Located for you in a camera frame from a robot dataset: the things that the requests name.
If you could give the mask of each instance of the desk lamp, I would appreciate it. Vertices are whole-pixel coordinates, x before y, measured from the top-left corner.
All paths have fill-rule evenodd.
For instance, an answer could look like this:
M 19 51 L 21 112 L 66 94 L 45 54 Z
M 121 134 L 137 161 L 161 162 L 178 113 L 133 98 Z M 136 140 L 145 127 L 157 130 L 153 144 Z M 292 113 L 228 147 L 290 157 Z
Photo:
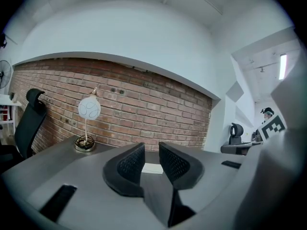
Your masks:
M 92 91 L 90 97 L 87 97 L 80 101 L 78 106 L 78 112 L 80 117 L 85 118 L 85 135 L 80 136 L 75 140 L 75 148 L 78 151 L 89 152 L 94 150 L 95 141 L 91 136 L 87 135 L 87 123 L 86 121 L 95 120 L 100 115 L 101 107 L 100 103 L 96 99 L 97 87 Z

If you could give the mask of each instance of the fan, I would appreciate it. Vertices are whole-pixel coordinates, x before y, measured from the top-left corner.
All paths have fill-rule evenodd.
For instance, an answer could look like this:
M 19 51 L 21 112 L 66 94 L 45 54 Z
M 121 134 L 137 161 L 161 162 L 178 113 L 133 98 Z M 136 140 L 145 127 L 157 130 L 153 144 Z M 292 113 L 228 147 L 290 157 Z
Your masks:
M 0 89 L 8 85 L 12 75 L 12 68 L 6 60 L 0 61 Z

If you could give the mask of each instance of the brick wall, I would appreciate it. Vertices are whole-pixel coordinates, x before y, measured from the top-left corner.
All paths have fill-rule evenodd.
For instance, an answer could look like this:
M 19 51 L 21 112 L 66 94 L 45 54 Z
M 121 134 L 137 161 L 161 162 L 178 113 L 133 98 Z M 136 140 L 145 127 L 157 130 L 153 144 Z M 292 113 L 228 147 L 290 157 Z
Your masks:
M 64 58 L 15 67 L 10 91 L 22 103 L 17 120 L 28 103 L 29 89 L 46 92 L 40 99 L 48 115 L 33 142 L 35 152 L 84 134 L 78 104 L 94 87 L 101 115 L 88 121 L 88 130 L 97 142 L 113 146 L 144 142 L 153 151 L 159 141 L 204 145 L 212 108 L 208 96 L 155 73 L 101 60 Z

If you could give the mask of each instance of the chair backrest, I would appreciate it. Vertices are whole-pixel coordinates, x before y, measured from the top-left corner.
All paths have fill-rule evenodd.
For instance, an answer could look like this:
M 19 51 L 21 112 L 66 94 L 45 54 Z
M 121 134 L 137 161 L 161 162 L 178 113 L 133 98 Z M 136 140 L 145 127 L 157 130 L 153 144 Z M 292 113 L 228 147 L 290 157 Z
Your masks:
M 232 126 L 230 128 L 230 137 L 229 137 L 229 145 L 239 144 L 241 143 L 241 135 L 244 133 L 244 128 L 235 123 L 231 123 Z
M 28 158 L 35 135 L 44 121 L 47 108 L 38 100 L 40 94 L 45 92 L 38 89 L 30 89 L 26 98 L 29 102 L 15 131 L 15 143 L 23 158 Z

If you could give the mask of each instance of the ceiling light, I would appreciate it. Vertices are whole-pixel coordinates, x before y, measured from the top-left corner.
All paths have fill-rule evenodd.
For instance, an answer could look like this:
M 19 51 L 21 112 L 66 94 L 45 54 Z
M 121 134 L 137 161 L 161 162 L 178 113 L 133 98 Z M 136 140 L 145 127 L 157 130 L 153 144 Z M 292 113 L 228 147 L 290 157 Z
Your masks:
M 284 74 L 286 73 L 286 65 L 287 65 L 287 55 L 280 55 L 280 72 L 279 72 L 279 80 L 284 79 Z

